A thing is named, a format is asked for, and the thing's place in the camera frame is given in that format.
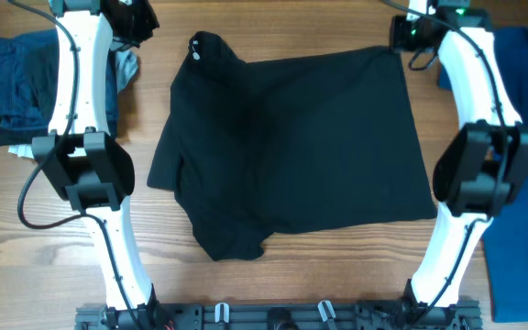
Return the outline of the black polo shirt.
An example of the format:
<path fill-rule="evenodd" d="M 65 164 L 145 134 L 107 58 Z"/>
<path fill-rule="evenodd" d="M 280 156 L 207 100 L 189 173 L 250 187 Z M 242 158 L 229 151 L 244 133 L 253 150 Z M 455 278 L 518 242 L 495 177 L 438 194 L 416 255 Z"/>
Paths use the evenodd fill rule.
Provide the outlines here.
<path fill-rule="evenodd" d="M 399 54 L 384 46 L 260 62 L 200 31 L 170 87 L 148 174 L 213 260 L 275 233 L 436 214 Z"/>

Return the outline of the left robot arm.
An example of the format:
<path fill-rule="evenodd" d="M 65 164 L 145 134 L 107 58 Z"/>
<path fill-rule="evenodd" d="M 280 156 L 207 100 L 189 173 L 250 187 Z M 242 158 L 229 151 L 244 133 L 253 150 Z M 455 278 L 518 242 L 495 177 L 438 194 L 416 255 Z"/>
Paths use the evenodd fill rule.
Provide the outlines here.
<path fill-rule="evenodd" d="M 133 161 L 111 137 L 105 110 L 107 59 L 138 47 L 159 23 L 146 1 L 55 1 L 57 96 L 48 133 L 31 149 L 73 220 L 87 226 L 104 275 L 103 307 L 77 313 L 78 329 L 161 329 L 168 317 L 141 262 L 130 220 Z"/>

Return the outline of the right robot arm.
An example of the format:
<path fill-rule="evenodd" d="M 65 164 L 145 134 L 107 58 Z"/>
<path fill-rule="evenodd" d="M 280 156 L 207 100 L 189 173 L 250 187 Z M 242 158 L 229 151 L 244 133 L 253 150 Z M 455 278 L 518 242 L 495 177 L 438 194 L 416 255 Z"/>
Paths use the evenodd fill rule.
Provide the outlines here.
<path fill-rule="evenodd" d="M 423 261 L 399 300 L 396 321 L 448 326 L 479 240 L 528 176 L 528 126 L 505 90 L 489 14 L 467 1 L 411 1 L 390 28 L 390 45 L 430 51 L 444 67 L 459 131 L 434 167 L 436 223 Z"/>

